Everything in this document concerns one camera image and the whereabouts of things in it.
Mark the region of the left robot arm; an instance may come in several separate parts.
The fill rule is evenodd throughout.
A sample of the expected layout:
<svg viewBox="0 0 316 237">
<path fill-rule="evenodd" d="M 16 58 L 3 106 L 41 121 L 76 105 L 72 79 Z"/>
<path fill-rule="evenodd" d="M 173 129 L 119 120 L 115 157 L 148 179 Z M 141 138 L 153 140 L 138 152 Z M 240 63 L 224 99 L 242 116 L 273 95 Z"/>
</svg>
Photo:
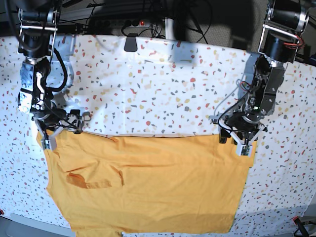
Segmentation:
<svg viewBox="0 0 316 237">
<path fill-rule="evenodd" d="M 261 120 L 274 112 L 277 90 L 284 80 L 284 64 L 294 62 L 297 51 L 304 46 L 302 34 L 309 10 L 315 6 L 314 0 L 269 1 L 252 83 L 234 105 L 214 119 L 221 144 L 233 138 L 248 149 L 261 131 L 267 131 Z"/>
</svg>

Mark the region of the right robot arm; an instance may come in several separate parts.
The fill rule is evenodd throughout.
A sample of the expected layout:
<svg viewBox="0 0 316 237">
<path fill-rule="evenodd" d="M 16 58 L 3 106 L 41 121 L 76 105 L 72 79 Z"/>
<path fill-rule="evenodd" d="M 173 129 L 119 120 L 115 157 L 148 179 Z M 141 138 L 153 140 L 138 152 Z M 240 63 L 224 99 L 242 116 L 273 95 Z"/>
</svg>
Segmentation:
<svg viewBox="0 0 316 237">
<path fill-rule="evenodd" d="M 67 113 L 52 101 L 55 92 L 62 91 L 68 80 L 66 66 L 55 48 L 55 38 L 63 2 L 61 0 L 6 0 L 8 22 L 18 40 L 18 52 L 25 56 L 20 70 L 21 89 L 18 95 L 20 111 L 31 114 L 41 132 L 44 144 L 52 141 L 48 130 L 56 135 L 66 130 L 81 134 L 83 117 L 79 110 Z M 60 86 L 47 85 L 52 57 L 56 56 L 63 71 Z"/>
</svg>

